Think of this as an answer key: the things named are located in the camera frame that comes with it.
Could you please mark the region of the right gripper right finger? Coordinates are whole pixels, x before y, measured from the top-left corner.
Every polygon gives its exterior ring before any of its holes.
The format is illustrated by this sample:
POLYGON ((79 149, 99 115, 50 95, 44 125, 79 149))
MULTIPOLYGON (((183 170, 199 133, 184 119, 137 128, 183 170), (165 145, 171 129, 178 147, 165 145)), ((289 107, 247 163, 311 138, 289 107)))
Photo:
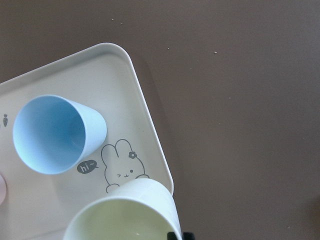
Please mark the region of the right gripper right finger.
POLYGON ((194 240, 194 234, 192 232, 184 232, 183 240, 194 240))

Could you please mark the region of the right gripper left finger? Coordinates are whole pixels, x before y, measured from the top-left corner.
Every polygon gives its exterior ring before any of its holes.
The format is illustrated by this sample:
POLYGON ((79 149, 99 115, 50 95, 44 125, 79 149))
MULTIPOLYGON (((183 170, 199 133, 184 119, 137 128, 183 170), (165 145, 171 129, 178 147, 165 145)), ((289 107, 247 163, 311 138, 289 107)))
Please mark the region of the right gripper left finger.
POLYGON ((178 240, 178 238, 174 232, 168 232, 167 233, 167 240, 178 240))

